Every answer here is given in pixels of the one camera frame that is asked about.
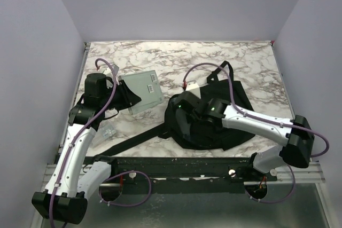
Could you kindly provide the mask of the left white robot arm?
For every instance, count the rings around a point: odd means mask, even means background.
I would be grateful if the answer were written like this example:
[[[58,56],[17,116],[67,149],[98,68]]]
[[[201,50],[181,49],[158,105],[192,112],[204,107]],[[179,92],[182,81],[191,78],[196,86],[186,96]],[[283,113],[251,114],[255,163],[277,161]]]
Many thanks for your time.
[[[118,178],[116,164],[105,158],[100,158],[83,177],[80,172],[105,111],[127,109],[141,100],[124,80],[116,81],[102,73],[86,77],[84,93],[69,112],[67,136],[56,168],[43,192],[35,192],[32,197],[33,206],[51,227],[56,221],[79,224],[100,183]]]

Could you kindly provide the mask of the grey notebook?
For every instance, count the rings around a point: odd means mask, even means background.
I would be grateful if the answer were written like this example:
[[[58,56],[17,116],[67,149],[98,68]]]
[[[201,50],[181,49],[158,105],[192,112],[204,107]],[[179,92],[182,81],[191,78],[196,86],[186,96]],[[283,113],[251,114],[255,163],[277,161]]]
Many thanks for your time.
[[[141,98],[138,103],[133,103],[133,106],[128,108],[129,113],[132,115],[143,112],[164,101],[155,70],[120,75],[119,81],[124,82],[132,93]]]

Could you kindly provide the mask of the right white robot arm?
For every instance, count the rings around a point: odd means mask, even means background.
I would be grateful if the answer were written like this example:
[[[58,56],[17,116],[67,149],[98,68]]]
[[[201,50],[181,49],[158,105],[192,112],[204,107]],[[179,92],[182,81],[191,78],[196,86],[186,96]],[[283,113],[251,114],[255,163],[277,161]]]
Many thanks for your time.
[[[276,142],[276,146],[251,156],[246,175],[257,181],[272,169],[288,164],[308,168],[314,135],[309,122],[301,115],[279,118],[250,111],[230,101],[213,98],[204,101],[189,91],[182,92],[173,103],[176,120],[187,139],[193,125],[205,129],[235,129]]]

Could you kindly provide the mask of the black student backpack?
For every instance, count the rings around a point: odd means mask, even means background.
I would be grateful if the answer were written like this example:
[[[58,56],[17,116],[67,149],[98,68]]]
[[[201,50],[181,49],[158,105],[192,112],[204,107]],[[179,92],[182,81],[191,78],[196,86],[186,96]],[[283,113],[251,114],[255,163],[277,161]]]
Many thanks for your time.
[[[172,138],[182,148],[198,151],[226,151],[252,139],[254,134],[224,128],[221,121],[231,99],[249,111],[253,109],[241,82],[234,79],[232,65],[224,61],[206,81],[207,84],[199,89],[200,98],[191,93],[173,95],[162,124],[122,141],[102,154],[114,156],[154,137]]]

